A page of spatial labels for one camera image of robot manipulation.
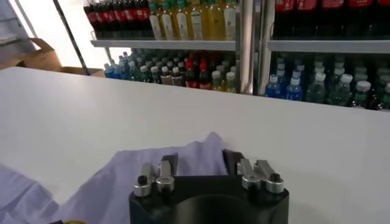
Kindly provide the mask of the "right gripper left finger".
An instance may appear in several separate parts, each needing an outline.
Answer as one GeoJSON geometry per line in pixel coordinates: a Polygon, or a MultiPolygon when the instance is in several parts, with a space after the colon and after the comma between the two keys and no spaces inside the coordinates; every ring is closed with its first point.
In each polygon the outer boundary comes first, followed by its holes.
{"type": "Polygon", "coordinates": [[[178,155],[171,154],[162,157],[158,169],[155,170],[151,163],[143,163],[140,174],[133,185],[133,194],[136,197],[148,197],[155,186],[159,193],[171,193],[175,189],[178,155]]]}

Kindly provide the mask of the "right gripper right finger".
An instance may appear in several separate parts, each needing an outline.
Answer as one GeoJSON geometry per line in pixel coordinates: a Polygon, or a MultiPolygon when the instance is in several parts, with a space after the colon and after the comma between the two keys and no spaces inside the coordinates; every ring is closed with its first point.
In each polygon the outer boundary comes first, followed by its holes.
{"type": "Polygon", "coordinates": [[[258,159],[252,165],[240,152],[224,149],[222,154],[227,173],[241,177],[245,190],[265,189],[272,194],[281,194],[285,190],[284,180],[267,160],[258,159]]]}

